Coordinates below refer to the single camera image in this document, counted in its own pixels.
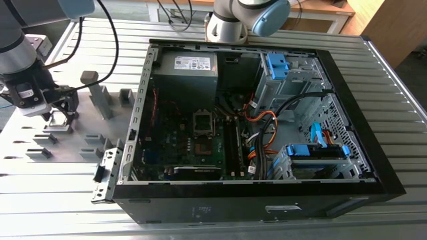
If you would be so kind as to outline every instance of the metal bracket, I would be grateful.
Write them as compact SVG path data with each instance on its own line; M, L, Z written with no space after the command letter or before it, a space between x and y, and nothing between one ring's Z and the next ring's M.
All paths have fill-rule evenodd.
M94 181L98 183L93 192L93 204L113 204L118 182L123 150L118 147L105 152L101 164L97 167Z

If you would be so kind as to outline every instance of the aluminum table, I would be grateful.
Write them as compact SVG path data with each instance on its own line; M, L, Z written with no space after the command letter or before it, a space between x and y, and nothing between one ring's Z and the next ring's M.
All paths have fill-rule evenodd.
M53 68L59 84L81 86L83 70L110 71L115 42L106 19L87 18L81 48L70 63ZM289 222L225 222L210 225L138 225L117 204L91 204L93 177L99 159L82 158L89 133L113 142L125 138L131 109L118 106L121 89L138 88L150 38L205 40L205 26L174 32L166 23L115 20L121 58L105 82L114 98L115 117L97 113L89 90L79 92L81 118L73 134L55 134L59 143L39 146L33 140L45 121L18 112L0 135L0 237L63 239L424 239L427 233L427 126L426 111L381 56L374 44L358 36L280 31L250 36L252 45L329 50L364 110L408 194L369 205L336 219ZM73 22L49 63L73 52L79 23ZM30 158L29 149L46 148L50 159Z

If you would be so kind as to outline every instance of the case label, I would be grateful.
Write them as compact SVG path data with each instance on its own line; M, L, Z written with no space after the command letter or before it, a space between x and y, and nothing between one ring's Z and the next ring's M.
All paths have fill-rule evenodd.
M209 57L178 56L175 58L175 69L182 70L211 70L211 59Z

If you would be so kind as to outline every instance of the wire bundle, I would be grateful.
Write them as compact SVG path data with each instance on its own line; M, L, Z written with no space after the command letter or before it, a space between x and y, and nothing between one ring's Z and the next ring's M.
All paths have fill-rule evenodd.
M177 3L175 0L173 0L173 1L174 1L174 3L175 3L175 6L177 6L178 11L179 11L179 13L181 13L181 16L182 16L182 18L183 18L183 20L185 20L185 22L186 22L186 24L187 24L187 26L186 26L185 28L177 28L177 27L173 25L174 21L173 21L173 19L171 19L171 16L170 16L170 14L169 14L169 11L167 11L167 9L165 8L161 0L158 0L158 3L159 3L159 5L161 5L161 8L162 8L166 16L167 16L167 22L169 22L169 25L171 26L171 28L174 29L174 31L175 31L175 32L185 32L185 31L190 28L190 26L191 26L191 24L193 24L193 21L194 21L194 6L193 6L193 2L191 2L191 0L189 0L189 5L190 5L190 20L187 21L187 19L186 19L186 17L185 17L185 14L183 14L183 10L182 10L179 4Z
M318 97L322 98L325 97L330 92L306 92L302 93L300 95L296 95L293 97L290 97L284 104L281 105L281 107L278 108L278 110L276 111L276 116L270 117L269 120L266 121L264 127L260 130L260 134L258 134L258 138L256 140L256 156L257 156L257 160L256 160L256 165L257 165L257 170L256 170L256 178L260 180L265 180L268 178L268 157L266 157L266 148L264 146L264 138L265 138L265 133L268 131L268 128L270 126L270 124L273 123L273 121L278 121L278 117L282 113L284 110L286 110L297 101L300 101L301 99L306 98L306 97Z

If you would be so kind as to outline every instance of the black cable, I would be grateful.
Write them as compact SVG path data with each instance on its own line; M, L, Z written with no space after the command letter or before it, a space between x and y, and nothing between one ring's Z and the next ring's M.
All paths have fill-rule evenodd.
M177 3L177 1L175 1L175 0L173 0L173 2L175 3L175 6L177 6L178 11L179 11L181 16L182 16L182 19L185 20L186 24L189 24L187 19L186 19L185 14L183 14L183 10L182 10L182 8L181 8L179 4Z
M109 12L109 10L107 10L107 8L106 8L102 0L97 0L97 1L98 1L99 5L101 5L101 7L102 7L102 9L103 9L103 11L105 11L105 13L106 13L106 15L107 15L109 22L110 22L110 25L111 25L113 34L114 34L114 41L115 41L115 56L114 56L114 62L113 62L113 66L111 66L111 69L110 69L109 74L107 74L101 80L98 80L97 82L93 82L93 83L90 83L90 84L87 84L87 85L79 86L79 87L77 87L77 88L66 91L66 92L65 92L66 94L67 94L67 93L74 93L74 92L77 92L77 91L79 91L79 90L82 90L82 89L85 89L85 88L89 88L89 87L91 87L91 86L94 86L94 85L101 84L102 82L105 82L105 81L110 78L110 76L114 74L114 71L115 71L117 66L118 66L119 49L121 49L121 47L119 47L118 31L117 31L117 27L115 27L115 23L114 23L113 16L110 15L110 12Z
M47 69L51 69L51 68L54 68L54 67L57 67L57 66L59 66L59 65L62 65L62 64L69 63L70 59L73 59L73 57L75 56L75 54L77 54L77 52L78 52L78 49L79 49L79 46L81 46L81 41L82 41L83 21L85 21L85 18L81 17L81 18L79 18L79 36L78 36L78 42L75 43L75 47L74 47L74 50L73 50L70 56L69 56L66 59L59 60L58 62L54 62L54 63L51 63L50 65L46 65L45 67L46 67Z
M302 17L304 17L304 5L302 5L301 0L297 0L297 1L298 1L298 5L300 5L300 12L298 12L297 21L296 21L294 26L290 30L294 30L297 28L297 26L301 24Z
M296 95L293 97L290 97L284 104L281 105L281 107L278 108L278 110L276 111L276 116L277 118L280 117L282 110L286 110L297 101L300 101L301 99L306 98L306 97L318 97L322 98L325 97L328 94L330 94L330 91L318 91L318 92L306 92L302 93L300 95ZM264 145L264 138L265 138L265 132L270 126L270 124L273 123L273 116L269 118L269 120L266 121L262 129L260 130L260 134L258 134L258 140L256 142L256 154L257 154L257 163L260 163L264 166L268 166L268 159L266 159L266 151L265 151L265 145ZM265 180L265 178L268 177L268 167L264 167L264 172L261 172L261 180Z
M182 17L185 18L185 21L186 21L186 23L187 23L187 26L186 26L185 28L182 28L182 29L177 28L177 27L173 25L174 21L173 21L173 19L171 19L171 16L170 16L170 14L169 14L169 11L167 11L166 7L163 6L161 0L158 0L158 3L159 3L159 5L161 5L161 8L162 8L166 16L167 16L167 19L169 19L169 20L167 20L167 23L169 23L170 27L174 29L175 32L185 32L185 31L190 28L190 26L191 26L191 24L193 24L193 21L194 21L194 5L193 5L191 0L189 0L189 5L190 5L190 20L189 20L189 23L187 23L187 20L186 20L186 18L185 18L185 15L183 15L183 13L182 13Z

